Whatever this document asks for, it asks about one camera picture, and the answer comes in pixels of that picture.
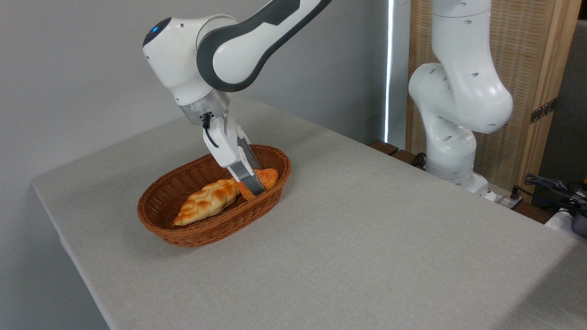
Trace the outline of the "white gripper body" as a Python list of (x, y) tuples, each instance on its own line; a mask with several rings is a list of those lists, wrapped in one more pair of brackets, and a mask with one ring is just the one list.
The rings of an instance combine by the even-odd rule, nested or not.
[(244, 137), (232, 115), (203, 114), (203, 138), (220, 167), (227, 168), (238, 161), (237, 137)]

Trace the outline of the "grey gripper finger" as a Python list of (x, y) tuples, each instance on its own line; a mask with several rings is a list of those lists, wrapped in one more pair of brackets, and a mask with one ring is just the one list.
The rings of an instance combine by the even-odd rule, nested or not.
[(237, 161), (227, 167), (233, 178), (237, 182), (242, 182), (244, 186), (252, 193), (254, 196), (258, 196), (263, 193), (266, 188), (255, 174), (253, 169), (247, 162)]
[(251, 146), (248, 144), (247, 138), (245, 137), (237, 137), (237, 157), (239, 163), (238, 167), (241, 168), (242, 171), (262, 169)]

